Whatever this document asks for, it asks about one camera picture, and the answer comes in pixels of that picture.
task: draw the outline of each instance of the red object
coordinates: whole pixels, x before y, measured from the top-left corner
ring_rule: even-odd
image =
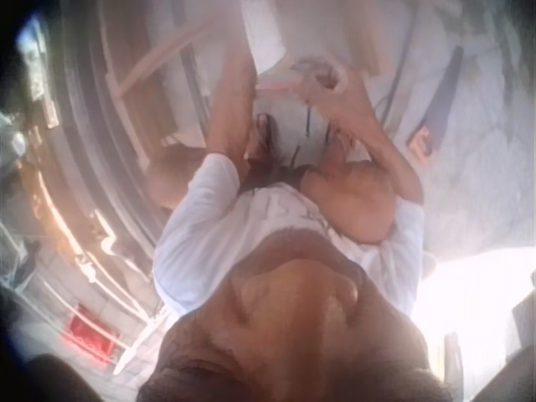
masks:
[[[118,332],[104,324],[86,307],[78,304],[76,306],[76,311],[89,321],[93,322],[104,332],[109,333],[114,338],[117,338]],[[111,361],[110,356],[114,350],[114,347],[116,346],[116,343],[97,332],[77,315],[73,315],[73,317],[70,319],[65,332],[66,334],[70,335],[70,337],[67,335],[63,336],[63,339],[68,344],[78,348],[82,353],[89,356],[99,365],[106,366]]]

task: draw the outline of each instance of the man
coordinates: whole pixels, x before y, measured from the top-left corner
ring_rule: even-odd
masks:
[[[328,90],[305,77],[296,93],[367,148],[379,185],[360,183],[338,157],[344,141],[335,141],[303,176],[303,193],[277,183],[237,196],[255,67],[241,25],[230,31],[206,157],[155,254],[158,292],[181,317],[138,400],[449,400],[408,318],[421,273],[420,181],[376,121],[359,75],[338,64],[344,86]],[[360,165],[357,175],[368,169]],[[396,193],[394,223],[387,219],[386,240],[361,245],[350,238],[369,234],[352,235],[359,222],[348,227],[342,217],[366,219],[359,209],[369,201],[342,196],[331,205],[329,193],[351,193],[351,183],[361,193],[385,188],[384,177],[386,194]],[[386,236],[380,232],[371,238]]]

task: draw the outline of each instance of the white shirt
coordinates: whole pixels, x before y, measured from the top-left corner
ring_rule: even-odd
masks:
[[[318,207],[294,188],[278,183],[237,198],[240,181],[225,156],[210,154],[188,185],[158,242],[157,291],[179,316],[202,306],[231,268],[268,235],[309,229],[360,264],[381,294],[411,314],[422,272],[425,214],[398,198],[393,233],[381,245],[358,245],[337,233]]]

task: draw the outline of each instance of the dark shorts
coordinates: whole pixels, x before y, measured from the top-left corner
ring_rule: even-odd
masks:
[[[286,183],[300,191],[300,182],[309,168],[308,165],[290,168],[273,167],[257,161],[249,160],[250,171],[240,185],[239,195],[254,188],[269,187],[275,183]]]

